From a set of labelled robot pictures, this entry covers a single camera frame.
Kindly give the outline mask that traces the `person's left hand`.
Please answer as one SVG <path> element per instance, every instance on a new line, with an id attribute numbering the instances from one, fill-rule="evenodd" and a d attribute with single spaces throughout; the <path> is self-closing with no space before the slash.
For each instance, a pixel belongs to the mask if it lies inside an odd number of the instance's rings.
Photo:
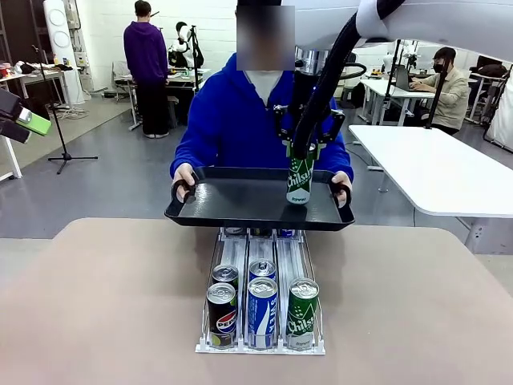
<path id="1" fill-rule="evenodd" d="M 348 200 L 347 193 L 342 186 L 346 186 L 350 191 L 352 191 L 352 182 L 349 176 L 343 171 L 336 172 L 332 178 L 332 182 L 337 186 L 337 191 L 334 193 L 334 196 L 337 198 L 337 207 L 341 208 Z"/>

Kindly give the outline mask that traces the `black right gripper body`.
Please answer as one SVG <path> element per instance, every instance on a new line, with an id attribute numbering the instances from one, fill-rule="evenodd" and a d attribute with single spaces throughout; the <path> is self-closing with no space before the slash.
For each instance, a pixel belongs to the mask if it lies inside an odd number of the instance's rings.
<path id="1" fill-rule="evenodd" d="M 308 104 L 319 77 L 305 73 L 293 74 L 293 93 L 291 102 L 288 105 L 288 112 L 292 115 L 294 121 L 298 121 Z"/>

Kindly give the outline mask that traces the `person's right hand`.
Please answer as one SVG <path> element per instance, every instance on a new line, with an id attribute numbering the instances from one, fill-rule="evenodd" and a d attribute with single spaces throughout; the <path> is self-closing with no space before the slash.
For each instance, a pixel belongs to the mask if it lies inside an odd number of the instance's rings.
<path id="1" fill-rule="evenodd" d="M 195 173 L 193 167 L 189 163 L 182 163 L 175 171 L 172 186 L 176 186 L 176 191 L 173 193 L 177 199 L 184 203 L 191 188 L 195 186 Z"/>

